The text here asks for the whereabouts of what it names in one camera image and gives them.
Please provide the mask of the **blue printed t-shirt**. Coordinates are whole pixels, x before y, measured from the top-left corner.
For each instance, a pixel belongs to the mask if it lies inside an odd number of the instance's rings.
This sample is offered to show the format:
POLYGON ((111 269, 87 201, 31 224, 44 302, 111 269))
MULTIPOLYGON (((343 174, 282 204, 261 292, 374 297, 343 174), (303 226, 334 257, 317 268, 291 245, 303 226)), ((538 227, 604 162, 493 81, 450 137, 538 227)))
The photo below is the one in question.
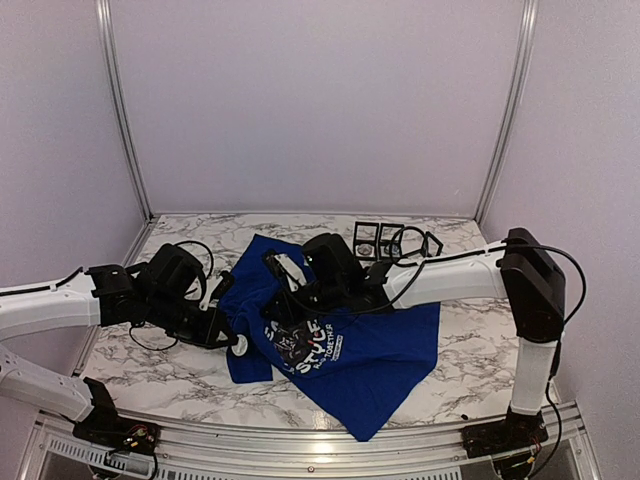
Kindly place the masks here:
POLYGON ((280 371, 356 440, 370 440, 436 367, 440 305, 312 318, 287 328, 261 314, 280 288, 263 261, 270 250, 302 261, 301 246, 256 234, 218 303, 232 330, 248 341, 243 355, 226 355, 232 381, 266 382, 280 371))

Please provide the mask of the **pink round brooch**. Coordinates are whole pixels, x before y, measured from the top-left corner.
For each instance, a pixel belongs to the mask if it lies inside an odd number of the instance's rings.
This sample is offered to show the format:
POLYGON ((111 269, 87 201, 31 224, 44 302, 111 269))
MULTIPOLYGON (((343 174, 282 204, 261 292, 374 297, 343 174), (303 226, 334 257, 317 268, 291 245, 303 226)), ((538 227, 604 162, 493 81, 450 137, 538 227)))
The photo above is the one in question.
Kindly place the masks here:
POLYGON ((370 257, 373 254, 373 247, 368 244, 361 244, 356 247, 356 252, 361 257, 370 257))

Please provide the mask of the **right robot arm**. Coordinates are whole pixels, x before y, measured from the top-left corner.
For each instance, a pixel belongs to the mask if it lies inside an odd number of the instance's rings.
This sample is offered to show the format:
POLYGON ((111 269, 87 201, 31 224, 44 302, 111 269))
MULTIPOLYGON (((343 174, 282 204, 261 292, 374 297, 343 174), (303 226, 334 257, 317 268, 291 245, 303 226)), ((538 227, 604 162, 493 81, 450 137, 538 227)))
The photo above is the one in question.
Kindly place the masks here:
POLYGON ((510 414, 495 438, 515 448, 534 431, 564 332, 566 278, 524 228, 506 239, 457 254, 405 261, 387 257, 364 267, 345 240, 323 233, 307 241, 302 260, 273 248, 262 261, 280 287, 267 314, 298 323, 313 315, 383 314, 467 299, 505 299, 519 339, 510 414))

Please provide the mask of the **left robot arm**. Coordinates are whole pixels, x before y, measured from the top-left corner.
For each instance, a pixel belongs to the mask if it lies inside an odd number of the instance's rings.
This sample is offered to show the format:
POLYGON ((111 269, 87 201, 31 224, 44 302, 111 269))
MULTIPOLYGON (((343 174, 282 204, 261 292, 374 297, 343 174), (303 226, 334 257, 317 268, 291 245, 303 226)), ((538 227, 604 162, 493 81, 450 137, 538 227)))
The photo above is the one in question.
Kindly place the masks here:
MULTIPOLYGON (((201 262, 176 244, 164 244, 148 262, 129 267, 80 268, 62 280, 1 292, 3 340, 67 327, 151 324, 182 343, 204 349, 230 348, 237 356, 248 341, 235 334, 211 302, 230 275, 208 281, 201 262)), ((106 445, 125 438, 126 423, 113 413, 104 385, 58 374, 1 350, 1 393, 73 422, 86 420, 106 445)))

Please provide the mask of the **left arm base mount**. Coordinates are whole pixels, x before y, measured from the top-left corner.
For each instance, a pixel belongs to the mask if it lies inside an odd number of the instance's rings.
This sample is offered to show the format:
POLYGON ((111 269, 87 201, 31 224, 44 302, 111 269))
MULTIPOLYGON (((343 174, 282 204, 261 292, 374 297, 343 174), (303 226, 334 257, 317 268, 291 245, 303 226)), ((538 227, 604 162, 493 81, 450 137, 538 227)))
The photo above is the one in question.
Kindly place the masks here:
POLYGON ((74 422, 73 436, 115 452, 154 454, 160 427, 153 422, 121 416, 103 383, 88 377, 83 382, 89 388, 92 409, 82 421, 74 422))

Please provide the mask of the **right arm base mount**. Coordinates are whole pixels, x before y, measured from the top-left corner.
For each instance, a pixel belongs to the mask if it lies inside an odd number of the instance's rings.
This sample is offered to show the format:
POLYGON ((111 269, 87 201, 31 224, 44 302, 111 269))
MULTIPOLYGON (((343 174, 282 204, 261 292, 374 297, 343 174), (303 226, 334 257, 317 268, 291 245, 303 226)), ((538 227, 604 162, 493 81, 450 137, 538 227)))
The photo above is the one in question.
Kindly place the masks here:
POLYGON ((469 459, 523 449, 549 439, 541 412, 523 415, 511 408, 504 419, 465 426, 461 435, 469 459))

